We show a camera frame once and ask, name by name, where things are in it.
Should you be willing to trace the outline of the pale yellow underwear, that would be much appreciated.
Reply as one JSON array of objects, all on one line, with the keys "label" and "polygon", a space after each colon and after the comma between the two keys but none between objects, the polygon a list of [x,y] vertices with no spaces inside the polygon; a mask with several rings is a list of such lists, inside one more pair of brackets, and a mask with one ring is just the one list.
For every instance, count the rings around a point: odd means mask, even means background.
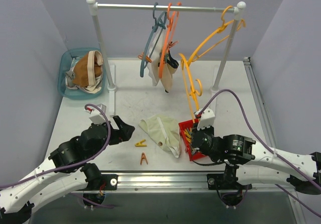
[{"label": "pale yellow underwear", "polygon": [[176,119],[158,114],[143,119],[138,126],[165,152],[179,158],[181,154],[181,137],[179,123]]}]

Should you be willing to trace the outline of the yellow hanger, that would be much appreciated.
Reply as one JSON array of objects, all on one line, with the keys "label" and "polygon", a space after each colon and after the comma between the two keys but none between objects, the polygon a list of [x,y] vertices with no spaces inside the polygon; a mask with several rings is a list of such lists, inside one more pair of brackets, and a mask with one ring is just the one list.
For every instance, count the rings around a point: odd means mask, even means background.
[{"label": "yellow hanger", "polygon": [[182,76],[188,100],[189,110],[192,117],[192,121],[193,123],[195,123],[195,112],[198,111],[200,108],[198,97],[202,96],[203,87],[199,79],[193,79],[190,64],[186,57],[182,53],[179,53],[179,56],[181,58]]},{"label": "yellow hanger", "polygon": [[[200,58],[203,58],[205,55],[210,53],[220,44],[225,41],[228,42],[227,45],[231,44],[230,42],[234,38],[235,34],[246,27],[246,21],[243,19],[243,13],[246,8],[245,2],[239,2],[237,6],[229,5],[223,9],[220,15],[221,25],[215,29],[211,34],[209,34],[193,51],[189,59],[186,61],[188,65],[196,62]],[[218,35],[225,33],[226,30],[230,28],[230,33],[225,37],[218,40],[213,45],[209,45],[210,41],[213,40]]]}]

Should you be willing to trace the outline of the orange clothespin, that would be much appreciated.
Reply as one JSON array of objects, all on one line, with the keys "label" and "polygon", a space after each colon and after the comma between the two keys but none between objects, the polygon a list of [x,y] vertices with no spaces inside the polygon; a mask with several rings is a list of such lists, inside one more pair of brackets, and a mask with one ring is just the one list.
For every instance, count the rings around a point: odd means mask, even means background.
[{"label": "orange clothespin", "polygon": [[141,157],[140,157],[140,165],[142,165],[143,162],[148,164],[148,160],[147,160],[146,154],[144,152],[141,154]]}]

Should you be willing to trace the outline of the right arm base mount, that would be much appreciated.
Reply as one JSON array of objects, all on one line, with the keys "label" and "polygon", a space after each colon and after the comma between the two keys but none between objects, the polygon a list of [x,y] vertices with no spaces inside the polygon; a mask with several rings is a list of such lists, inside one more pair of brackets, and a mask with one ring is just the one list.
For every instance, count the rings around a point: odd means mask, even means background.
[{"label": "right arm base mount", "polygon": [[246,185],[240,184],[236,176],[240,167],[226,166],[225,170],[220,173],[207,174],[207,184],[209,190],[245,190]]}]

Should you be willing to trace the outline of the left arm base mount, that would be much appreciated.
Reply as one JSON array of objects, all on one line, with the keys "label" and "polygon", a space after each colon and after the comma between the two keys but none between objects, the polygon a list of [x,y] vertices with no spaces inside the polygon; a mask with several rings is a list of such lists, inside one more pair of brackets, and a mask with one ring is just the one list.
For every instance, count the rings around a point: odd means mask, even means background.
[{"label": "left arm base mount", "polygon": [[117,189],[118,175],[117,174],[102,174],[100,179],[89,182],[84,191],[114,191]]}]

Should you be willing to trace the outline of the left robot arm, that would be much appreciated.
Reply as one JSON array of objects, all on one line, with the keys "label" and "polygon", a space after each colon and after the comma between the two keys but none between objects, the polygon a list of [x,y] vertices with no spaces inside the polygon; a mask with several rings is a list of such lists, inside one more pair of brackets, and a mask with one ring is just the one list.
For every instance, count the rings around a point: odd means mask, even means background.
[{"label": "left robot arm", "polygon": [[103,175],[90,160],[108,145],[127,142],[135,128],[114,116],[117,124],[91,124],[80,135],[61,143],[42,164],[17,184],[1,188],[1,223],[25,223],[43,205],[70,192],[97,189]]}]

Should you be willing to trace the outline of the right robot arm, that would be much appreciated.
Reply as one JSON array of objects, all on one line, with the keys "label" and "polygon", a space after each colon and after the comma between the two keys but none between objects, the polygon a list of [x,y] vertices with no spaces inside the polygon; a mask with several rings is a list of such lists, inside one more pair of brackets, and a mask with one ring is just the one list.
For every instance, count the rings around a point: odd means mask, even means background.
[{"label": "right robot arm", "polygon": [[252,184],[278,184],[295,191],[320,194],[320,153],[294,154],[264,146],[242,135],[214,136],[213,129],[192,132],[191,146],[213,165],[225,165],[214,177],[219,189],[240,189]]}]

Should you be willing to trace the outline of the yellow clothespin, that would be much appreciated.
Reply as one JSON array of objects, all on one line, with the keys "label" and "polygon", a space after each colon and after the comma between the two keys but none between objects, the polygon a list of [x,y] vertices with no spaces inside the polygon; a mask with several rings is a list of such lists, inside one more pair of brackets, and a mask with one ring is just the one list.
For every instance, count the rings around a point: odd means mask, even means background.
[{"label": "yellow clothespin", "polygon": [[146,140],[143,139],[137,143],[134,144],[135,147],[147,147]]}]

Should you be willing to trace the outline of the brown underwear cream waistband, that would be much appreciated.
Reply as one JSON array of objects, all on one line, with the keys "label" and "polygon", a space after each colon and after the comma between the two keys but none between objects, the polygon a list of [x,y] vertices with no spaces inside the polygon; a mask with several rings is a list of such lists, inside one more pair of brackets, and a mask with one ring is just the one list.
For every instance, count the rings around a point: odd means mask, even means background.
[{"label": "brown underwear cream waistband", "polygon": [[89,51],[73,68],[72,83],[93,92],[103,78],[103,57],[100,51]]}]

